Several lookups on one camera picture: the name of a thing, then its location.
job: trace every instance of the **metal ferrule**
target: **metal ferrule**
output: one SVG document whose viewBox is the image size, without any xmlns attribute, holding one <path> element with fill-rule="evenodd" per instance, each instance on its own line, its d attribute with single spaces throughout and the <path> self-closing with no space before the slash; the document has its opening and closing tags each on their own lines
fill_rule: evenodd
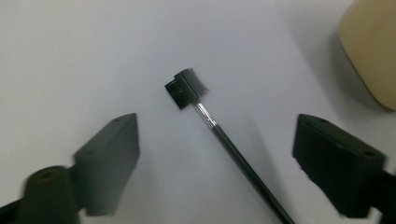
<svg viewBox="0 0 396 224">
<path fill-rule="evenodd" d="M 209 126 L 210 129 L 216 126 L 217 123 L 212 119 L 212 116 L 210 116 L 210 114 L 207 112 L 207 110 L 201 103 L 197 104 L 195 108 L 197 109 L 197 111 L 199 112 L 199 114 L 204 119 L 204 121 L 206 122 L 206 124 Z"/>
</svg>

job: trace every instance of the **eyebrow comb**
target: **eyebrow comb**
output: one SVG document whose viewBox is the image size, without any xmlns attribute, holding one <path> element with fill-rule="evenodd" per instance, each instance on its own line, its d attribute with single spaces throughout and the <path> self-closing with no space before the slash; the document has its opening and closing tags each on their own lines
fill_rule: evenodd
<svg viewBox="0 0 396 224">
<path fill-rule="evenodd" d="M 260 177 L 239 152 L 238 148 L 236 148 L 227 134 L 212 119 L 204 105 L 201 103 L 201 96 L 207 92 L 207 88 L 201 83 L 194 71 L 189 68 L 179 72 L 175 75 L 174 80 L 165 85 L 165 88 L 180 109 L 183 109 L 189 104 L 195 106 L 195 109 L 212 130 L 213 134 L 229 152 L 233 161 L 239 166 L 245 177 L 273 209 L 279 220 L 284 224 L 294 224 L 294 221 L 277 201 L 276 197 L 265 186 Z"/>
</svg>

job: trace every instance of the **beige cushion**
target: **beige cushion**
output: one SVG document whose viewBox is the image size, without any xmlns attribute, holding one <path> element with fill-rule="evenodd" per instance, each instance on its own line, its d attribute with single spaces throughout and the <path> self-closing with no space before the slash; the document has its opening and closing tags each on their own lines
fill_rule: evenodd
<svg viewBox="0 0 396 224">
<path fill-rule="evenodd" d="M 375 99 L 396 109 L 396 0 L 354 2 L 338 35 Z"/>
</svg>

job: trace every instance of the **black handle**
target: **black handle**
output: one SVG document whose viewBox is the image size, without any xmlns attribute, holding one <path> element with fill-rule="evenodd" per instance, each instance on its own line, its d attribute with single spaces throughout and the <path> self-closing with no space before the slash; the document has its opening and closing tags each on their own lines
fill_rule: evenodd
<svg viewBox="0 0 396 224">
<path fill-rule="evenodd" d="M 233 160 L 238 164 L 239 168 L 245 174 L 247 179 L 253 185 L 253 187 L 260 193 L 262 198 L 267 201 L 270 207 L 274 210 L 277 217 L 284 224 L 294 224 L 294 221 L 282 207 L 282 205 L 277 201 L 276 197 L 271 193 L 271 191 L 265 186 L 260 177 L 254 172 L 253 168 L 249 165 L 247 160 L 239 152 L 238 148 L 233 144 L 227 134 L 220 128 L 217 124 L 212 128 L 212 132 L 220 140 L 223 146 L 227 149 Z"/>
</svg>

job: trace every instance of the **white table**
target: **white table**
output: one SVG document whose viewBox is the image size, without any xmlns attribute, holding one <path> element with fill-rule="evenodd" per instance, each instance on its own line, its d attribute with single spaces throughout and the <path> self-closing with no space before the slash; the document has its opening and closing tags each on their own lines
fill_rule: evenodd
<svg viewBox="0 0 396 224">
<path fill-rule="evenodd" d="M 190 106 L 163 85 L 192 67 L 203 102 L 298 224 L 341 218 L 291 156 L 297 115 L 327 119 L 396 165 L 394 113 L 336 37 L 352 0 L 0 2 L 0 204 L 106 123 L 137 113 L 141 157 L 114 217 L 83 223 L 279 223 Z"/>
</svg>

